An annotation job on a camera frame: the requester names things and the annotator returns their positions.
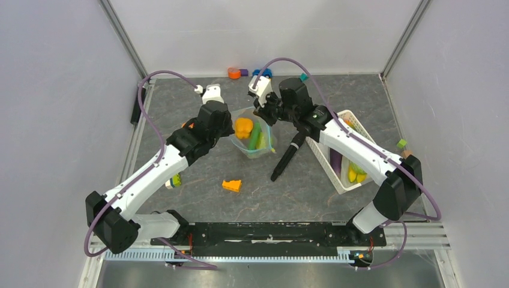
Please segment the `green cucumber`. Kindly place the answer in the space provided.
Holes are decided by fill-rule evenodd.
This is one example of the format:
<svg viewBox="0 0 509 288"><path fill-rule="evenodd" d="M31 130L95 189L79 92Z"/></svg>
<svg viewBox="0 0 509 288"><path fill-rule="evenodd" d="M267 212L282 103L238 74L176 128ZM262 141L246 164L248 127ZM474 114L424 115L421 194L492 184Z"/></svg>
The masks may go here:
<svg viewBox="0 0 509 288"><path fill-rule="evenodd" d="M258 137L259 137L259 134L261 132L261 125L259 122L256 122L253 126L253 129L251 131L251 135L250 135L250 141L249 141L249 144L248 144L248 149L250 151L252 150L255 150L255 145L256 145L256 142L258 141Z"/></svg>

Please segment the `yellow bell pepper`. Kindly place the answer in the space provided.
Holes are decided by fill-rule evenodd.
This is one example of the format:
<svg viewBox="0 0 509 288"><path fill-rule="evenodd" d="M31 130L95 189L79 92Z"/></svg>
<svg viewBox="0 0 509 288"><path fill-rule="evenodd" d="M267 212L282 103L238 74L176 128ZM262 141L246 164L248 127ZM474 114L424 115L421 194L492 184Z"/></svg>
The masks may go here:
<svg viewBox="0 0 509 288"><path fill-rule="evenodd" d="M249 118L237 118L234 125L235 137L239 140L249 139L254 123Z"/></svg>

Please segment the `clear zip top bag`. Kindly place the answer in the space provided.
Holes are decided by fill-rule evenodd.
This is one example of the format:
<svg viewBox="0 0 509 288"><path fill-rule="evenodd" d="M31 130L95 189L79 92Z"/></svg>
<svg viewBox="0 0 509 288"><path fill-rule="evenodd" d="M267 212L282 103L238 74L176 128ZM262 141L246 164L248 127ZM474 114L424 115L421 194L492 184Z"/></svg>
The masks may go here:
<svg viewBox="0 0 509 288"><path fill-rule="evenodd" d="M275 153L277 143L274 130L253 111L251 107L231 112L234 132L229 136L230 141L249 159Z"/></svg>

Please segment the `dark purple eggplant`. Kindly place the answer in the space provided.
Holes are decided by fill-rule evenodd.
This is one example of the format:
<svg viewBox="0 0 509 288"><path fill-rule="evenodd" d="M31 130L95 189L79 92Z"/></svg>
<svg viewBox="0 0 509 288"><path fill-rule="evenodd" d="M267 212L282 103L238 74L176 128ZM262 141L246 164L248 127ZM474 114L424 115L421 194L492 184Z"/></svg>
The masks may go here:
<svg viewBox="0 0 509 288"><path fill-rule="evenodd" d="M342 170L342 154L339 152L333 150L332 148L329 149L329 162L330 166L336 175L336 177L340 177L341 170Z"/></svg>

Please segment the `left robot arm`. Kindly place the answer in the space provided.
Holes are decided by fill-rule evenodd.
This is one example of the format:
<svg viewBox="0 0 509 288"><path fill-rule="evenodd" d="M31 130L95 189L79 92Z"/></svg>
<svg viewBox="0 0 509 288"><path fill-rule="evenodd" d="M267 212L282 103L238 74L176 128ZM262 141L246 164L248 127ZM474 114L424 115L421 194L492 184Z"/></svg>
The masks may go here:
<svg viewBox="0 0 509 288"><path fill-rule="evenodd" d="M215 147L218 140L233 134L227 104L217 100L201 105L197 117L175 130L163 147L138 171L104 194L91 192L85 199L89 229L85 236L85 253L90 236L97 236L106 249L119 254L136 241L166 238L182 244L188 238L188 227L170 212L138 214L139 208L171 177L184 171Z"/></svg>

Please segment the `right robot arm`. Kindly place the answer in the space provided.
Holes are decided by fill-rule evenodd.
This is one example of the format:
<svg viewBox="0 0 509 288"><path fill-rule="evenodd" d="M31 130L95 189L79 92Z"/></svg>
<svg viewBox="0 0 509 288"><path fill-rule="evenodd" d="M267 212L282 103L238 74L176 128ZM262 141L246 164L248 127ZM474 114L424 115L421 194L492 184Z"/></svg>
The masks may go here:
<svg viewBox="0 0 509 288"><path fill-rule="evenodd" d="M379 185L374 199L349 220L346 235L351 243L365 243L375 228L399 220L421 196L424 189L419 159L384 151L339 119L333 110L314 104L299 78L280 82L279 91L273 92L270 79L254 77L249 91L255 99L254 114L270 126L277 121L292 123L298 137L309 137L339 152Z"/></svg>

